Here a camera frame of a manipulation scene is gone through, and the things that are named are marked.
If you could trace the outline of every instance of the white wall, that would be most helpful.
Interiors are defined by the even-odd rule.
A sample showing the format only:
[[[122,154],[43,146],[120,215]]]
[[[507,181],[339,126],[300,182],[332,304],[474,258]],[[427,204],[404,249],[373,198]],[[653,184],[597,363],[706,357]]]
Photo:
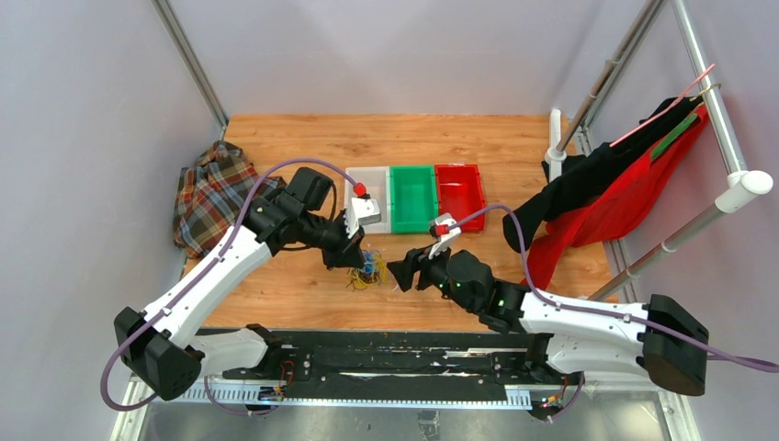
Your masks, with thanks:
[[[779,178],[776,148],[779,58],[773,42],[779,3],[688,0],[728,111],[752,169]],[[606,111],[598,141],[612,140],[676,96],[695,77],[670,5],[644,42]],[[709,130],[683,162],[644,223],[627,238],[633,260],[710,204],[726,188],[725,169]],[[758,198],[693,239],[639,281],[644,295],[675,297],[731,353],[779,361],[779,191]],[[710,363],[706,395],[692,399],[705,440],[775,439],[779,378],[729,363]]]
[[[217,128],[149,1],[3,2],[0,64],[2,437],[107,439],[113,318],[178,277],[178,170]]]
[[[572,114],[642,0],[172,3],[230,114]]]

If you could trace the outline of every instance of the red bin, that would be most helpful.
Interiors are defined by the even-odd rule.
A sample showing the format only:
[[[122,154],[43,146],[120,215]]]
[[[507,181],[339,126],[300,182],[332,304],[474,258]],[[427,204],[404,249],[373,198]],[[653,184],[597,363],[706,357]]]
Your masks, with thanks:
[[[435,191],[438,194],[438,214],[450,213],[455,221],[484,208],[484,192],[481,175],[475,164],[436,165]],[[460,229],[463,232],[484,230],[484,216],[469,221]]]

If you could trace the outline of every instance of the plaid shirt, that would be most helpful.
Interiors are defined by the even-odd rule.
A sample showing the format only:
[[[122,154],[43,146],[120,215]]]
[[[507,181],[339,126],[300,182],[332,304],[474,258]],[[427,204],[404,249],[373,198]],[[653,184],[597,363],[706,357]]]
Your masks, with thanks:
[[[189,257],[207,254],[232,225],[258,177],[239,147],[214,142],[192,167],[181,170],[173,219],[175,245]],[[255,197],[285,185],[281,177],[272,177]]]

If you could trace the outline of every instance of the red clothing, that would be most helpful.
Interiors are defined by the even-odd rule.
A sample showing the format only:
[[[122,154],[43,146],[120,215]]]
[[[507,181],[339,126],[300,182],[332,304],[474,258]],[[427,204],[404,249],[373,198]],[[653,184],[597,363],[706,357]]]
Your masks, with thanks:
[[[618,239],[638,227],[706,127],[706,106],[695,112],[698,120],[661,157],[652,162],[653,149],[648,149],[592,205],[565,212],[547,224],[548,235],[533,242],[527,259],[537,287],[547,288],[569,246]]]

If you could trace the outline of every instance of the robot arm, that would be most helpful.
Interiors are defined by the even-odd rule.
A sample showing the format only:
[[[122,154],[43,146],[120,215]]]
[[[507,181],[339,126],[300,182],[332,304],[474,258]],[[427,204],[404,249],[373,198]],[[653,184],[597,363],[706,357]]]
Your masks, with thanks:
[[[335,220],[311,214],[322,207],[332,185],[327,176],[301,167],[289,186],[255,199],[243,224],[230,227],[216,248],[162,297],[140,313],[125,308],[114,321],[120,344],[146,323],[145,318],[160,311],[164,315],[122,354],[125,365],[163,400],[172,400],[200,377],[261,364],[276,342],[260,325],[209,336],[196,332],[246,276],[286,244],[300,242],[321,249],[328,269],[363,266],[362,226],[378,221],[378,204],[365,195],[351,198]],[[234,240],[227,245],[236,228]],[[196,280],[186,296],[169,309],[170,300]]]
[[[388,264],[402,290],[435,286],[444,299],[453,300],[493,331],[532,334],[525,366],[515,367],[552,374],[574,372],[618,372],[649,377],[666,390],[685,395],[702,395],[705,389],[706,352],[669,335],[648,329],[631,318],[649,319],[708,342],[708,331],[676,301],[654,295],[648,304],[610,304],[576,300],[495,278],[489,266],[468,251],[456,254],[449,248],[459,236],[448,214],[436,218],[431,233],[436,242],[413,249],[404,260]],[[618,312],[620,318],[596,315],[571,307]]]

